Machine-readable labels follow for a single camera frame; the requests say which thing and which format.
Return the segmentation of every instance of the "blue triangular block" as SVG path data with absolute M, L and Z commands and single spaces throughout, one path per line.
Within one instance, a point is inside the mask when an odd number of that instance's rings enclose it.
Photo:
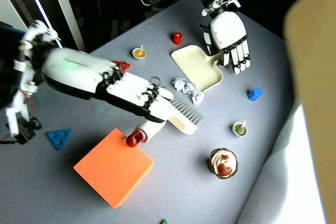
M 54 147 L 60 151 L 65 145 L 66 141 L 71 136 L 71 133 L 72 133 L 71 129 L 65 129 L 65 130 L 47 132 L 47 136 L 53 143 Z

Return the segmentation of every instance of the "white light strip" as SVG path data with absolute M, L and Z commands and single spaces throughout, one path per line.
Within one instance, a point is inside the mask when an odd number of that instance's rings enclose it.
M 51 23 L 50 23 L 50 21 L 49 21 L 47 15 L 46 15 L 46 13 L 44 12 L 44 10 L 43 10 L 43 8 L 42 8 L 42 6 L 41 6 L 40 1 L 39 1 L 39 0 L 35 0 L 35 3 L 37 4 L 37 6 L 38 6 L 40 12 L 42 13 L 42 16 L 43 16 L 44 20 L 46 21 L 48 27 L 49 27 L 50 29 L 53 30 L 53 27 L 51 26 Z M 56 43 L 58 44 L 59 48 L 63 48 L 62 45 L 61 45 L 61 43 L 59 42 L 58 39 L 56 39 Z

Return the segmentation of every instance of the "beige dustpan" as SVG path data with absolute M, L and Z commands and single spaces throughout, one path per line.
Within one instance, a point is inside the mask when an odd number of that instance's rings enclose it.
M 216 65 L 222 53 L 208 56 L 200 47 L 190 45 L 172 53 L 172 58 L 197 89 L 205 92 L 221 83 L 224 76 Z

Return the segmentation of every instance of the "small white bowl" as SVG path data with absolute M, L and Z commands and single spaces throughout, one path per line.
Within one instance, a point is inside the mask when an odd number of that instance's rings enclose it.
M 137 60 L 141 60 L 141 59 L 143 59 L 143 58 L 146 57 L 147 52 L 146 52 L 145 49 L 142 48 L 142 51 L 145 52 L 145 55 L 144 55 L 143 57 L 137 57 L 137 56 L 135 56 L 135 55 L 134 55 L 134 52 L 135 52 L 136 50 L 140 50 L 140 47 L 134 48 L 133 51 L 132 51 L 132 56 L 133 56 L 135 59 L 137 59 Z
M 233 125 L 233 127 L 232 127 L 232 132 L 236 135 L 236 136 L 246 136 L 247 135 L 247 127 L 246 127 L 246 124 L 245 124 L 245 126 L 244 126 L 244 133 L 242 134 L 242 135 L 240 135 L 239 133 L 238 133 L 238 130 L 237 130 L 237 132 L 235 131 L 235 127 L 237 126 L 237 125 L 242 125 L 243 123 L 242 122 L 236 122 L 234 125 Z

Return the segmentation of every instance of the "blue cube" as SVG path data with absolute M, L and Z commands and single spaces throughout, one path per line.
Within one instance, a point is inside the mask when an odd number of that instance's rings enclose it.
M 252 91 L 250 91 L 248 94 L 247 94 L 247 97 L 249 98 L 249 100 L 251 101 L 256 101 L 259 97 L 261 97 L 263 94 L 263 91 L 262 89 L 260 88 L 254 88 Z

